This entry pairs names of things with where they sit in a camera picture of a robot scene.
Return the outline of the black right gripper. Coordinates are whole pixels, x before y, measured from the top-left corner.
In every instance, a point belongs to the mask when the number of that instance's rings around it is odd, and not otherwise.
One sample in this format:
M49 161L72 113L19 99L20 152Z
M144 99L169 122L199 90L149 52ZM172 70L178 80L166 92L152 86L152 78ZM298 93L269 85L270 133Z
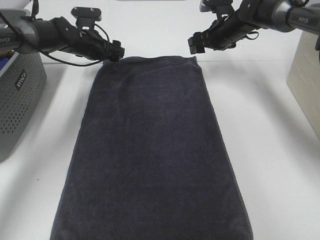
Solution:
M205 53L205 48L224 51L235 48L238 41L260 27L254 20L260 0L244 0L237 10L222 19L216 19L203 32L195 32L188 40L191 55Z

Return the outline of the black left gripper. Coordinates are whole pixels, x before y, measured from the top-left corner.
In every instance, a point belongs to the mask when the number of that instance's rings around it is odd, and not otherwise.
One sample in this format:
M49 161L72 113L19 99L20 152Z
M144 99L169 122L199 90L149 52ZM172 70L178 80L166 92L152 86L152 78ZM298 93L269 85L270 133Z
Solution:
M121 42L105 40L95 30L95 19L78 17L76 26L71 25L64 17L51 20L59 38L58 51L74 54L89 60L110 60L118 62L124 57L125 49Z

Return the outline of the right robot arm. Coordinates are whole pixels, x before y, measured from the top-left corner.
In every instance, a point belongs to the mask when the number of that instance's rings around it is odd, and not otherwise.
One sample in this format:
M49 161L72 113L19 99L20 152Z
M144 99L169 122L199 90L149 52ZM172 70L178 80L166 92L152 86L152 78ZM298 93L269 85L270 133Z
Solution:
M299 29L320 34L320 5L308 5L306 0L243 0L234 9L231 0L202 0L201 12L216 15L211 26L195 32L188 39L191 54L202 54L205 49L224 51L236 47L238 41L258 34L259 29L288 33Z

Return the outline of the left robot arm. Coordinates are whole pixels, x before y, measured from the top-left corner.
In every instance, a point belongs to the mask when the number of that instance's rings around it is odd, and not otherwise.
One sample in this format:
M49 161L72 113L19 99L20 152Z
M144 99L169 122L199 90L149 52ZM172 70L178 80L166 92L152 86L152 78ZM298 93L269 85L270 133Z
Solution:
M73 54L91 61L117 62L125 54L121 42L109 42L96 31L79 30L64 17L28 21L19 17L8 20L0 30L0 49L20 54L54 52Z

